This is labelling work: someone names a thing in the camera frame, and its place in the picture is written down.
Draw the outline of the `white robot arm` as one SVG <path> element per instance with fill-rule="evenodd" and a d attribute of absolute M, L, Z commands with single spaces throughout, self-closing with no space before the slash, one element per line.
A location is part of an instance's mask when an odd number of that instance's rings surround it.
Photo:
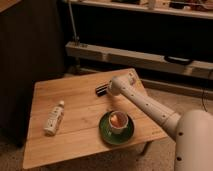
<path fill-rule="evenodd" d="M 122 94 L 176 142 L 174 171 L 213 171 L 213 115 L 204 110 L 178 114 L 133 87 L 132 73 L 114 76 L 108 92 Z"/>

